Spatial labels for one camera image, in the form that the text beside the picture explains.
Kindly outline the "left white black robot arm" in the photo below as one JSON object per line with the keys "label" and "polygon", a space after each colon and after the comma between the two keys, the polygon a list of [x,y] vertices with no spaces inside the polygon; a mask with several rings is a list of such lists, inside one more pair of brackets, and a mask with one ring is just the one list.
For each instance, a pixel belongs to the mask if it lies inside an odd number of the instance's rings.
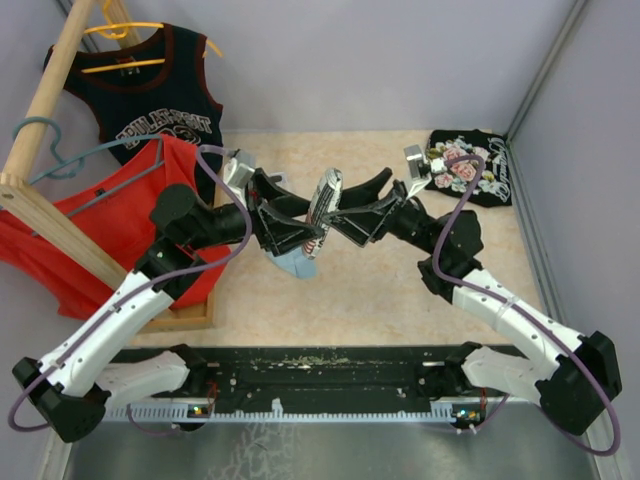
{"label": "left white black robot arm", "polygon": [[[324,234],[318,198],[306,200],[281,188],[260,168],[240,166],[219,185],[231,201],[216,208],[186,185],[165,188],[151,212],[158,237],[112,296],[59,347],[13,367],[22,397],[63,442],[86,437],[111,409],[168,392],[201,394],[208,384],[207,363],[187,345],[136,363],[113,359],[145,324],[206,271],[238,255],[250,238],[281,256]],[[195,254],[230,244],[236,249],[211,263]]]}

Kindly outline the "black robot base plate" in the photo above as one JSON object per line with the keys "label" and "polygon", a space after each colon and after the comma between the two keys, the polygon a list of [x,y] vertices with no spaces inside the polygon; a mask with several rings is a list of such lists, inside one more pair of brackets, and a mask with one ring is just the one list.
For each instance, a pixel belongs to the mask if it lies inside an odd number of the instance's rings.
{"label": "black robot base plate", "polygon": [[451,346],[197,347],[207,367],[162,400],[208,399],[221,414],[427,413],[446,398],[500,392],[466,388],[445,372]]}

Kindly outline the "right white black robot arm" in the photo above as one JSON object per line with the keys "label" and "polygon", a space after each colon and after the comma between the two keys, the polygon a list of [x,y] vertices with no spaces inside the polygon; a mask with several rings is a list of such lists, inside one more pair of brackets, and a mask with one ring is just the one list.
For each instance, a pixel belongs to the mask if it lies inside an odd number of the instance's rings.
{"label": "right white black robot arm", "polygon": [[447,361],[448,387],[461,396],[487,387],[541,408],[567,434],[580,436],[622,390],[615,346],[599,331],[577,332],[514,295],[477,259],[477,215],[456,207],[435,219],[395,182],[382,199],[350,197],[325,222],[359,246],[386,234],[425,251],[418,269],[428,290],[508,338],[519,355],[465,343]]}

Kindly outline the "newspaper print glasses case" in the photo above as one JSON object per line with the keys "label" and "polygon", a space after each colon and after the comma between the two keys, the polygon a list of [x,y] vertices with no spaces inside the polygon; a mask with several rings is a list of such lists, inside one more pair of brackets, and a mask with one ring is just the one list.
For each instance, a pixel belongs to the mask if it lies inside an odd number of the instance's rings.
{"label": "newspaper print glasses case", "polygon": [[309,240],[302,246],[302,253],[309,260],[315,259],[324,245],[330,227],[323,218],[326,214],[338,209],[342,191],[342,172],[334,167],[328,168],[318,182],[306,217],[307,223],[323,230],[319,238]]}

